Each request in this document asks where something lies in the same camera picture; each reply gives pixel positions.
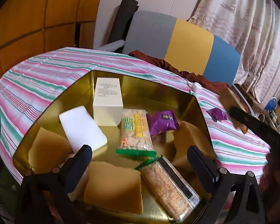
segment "cream cardboard box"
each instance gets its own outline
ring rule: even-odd
[[[122,109],[119,78],[97,78],[93,99],[93,118],[96,124],[101,126],[119,125]]]

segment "reddish brown fabric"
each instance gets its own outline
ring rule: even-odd
[[[171,72],[181,76],[182,78],[186,78],[190,82],[198,82],[201,86],[203,86],[204,88],[206,88],[216,94],[220,95],[221,91],[224,90],[225,87],[228,87],[233,91],[233,89],[231,87],[229,87],[226,82],[210,82],[202,75],[196,76],[196,74],[193,72],[190,73],[187,71],[178,71],[176,68],[174,68],[172,65],[170,65],[167,61],[146,55],[146,54],[142,53],[140,50],[134,50],[134,51],[130,52],[129,55],[133,56],[135,58],[141,59],[143,61],[146,61],[157,67],[160,67],[164,70],[171,71]],[[248,107],[245,105],[245,103],[243,103],[243,101],[239,97],[238,97],[238,99],[241,101],[246,112],[248,112]]]

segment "striped tablecloth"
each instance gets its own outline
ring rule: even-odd
[[[23,136],[54,99],[91,70],[130,75],[194,94],[190,90],[192,83],[186,79],[112,52],[66,47],[19,63],[0,79],[0,156],[19,183],[22,176],[14,168],[12,157]],[[244,135],[236,130],[230,121],[215,123],[206,111],[214,107],[224,109],[217,94],[203,89],[195,96],[210,132],[218,166],[239,174],[251,170],[259,180],[268,145],[250,131]]]

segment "plastic snack bag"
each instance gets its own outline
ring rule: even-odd
[[[147,114],[146,117],[151,136],[179,128],[174,110],[151,113]]]
[[[145,110],[123,109],[118,154],[155,156]]]
[[[145,161],[135,169],[177,223],[183,222],[199,204],[198,194],[165,156]]]

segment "purple snack wrapper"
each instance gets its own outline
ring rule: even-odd
[[[219,108],[213,108],[211,110],[208,110],[207,112],[215,122],[217,122],[218,120],[227,120],[226,113]]]
[[[147,114],[146,118],[151,136],[179,128],[174,110]]]

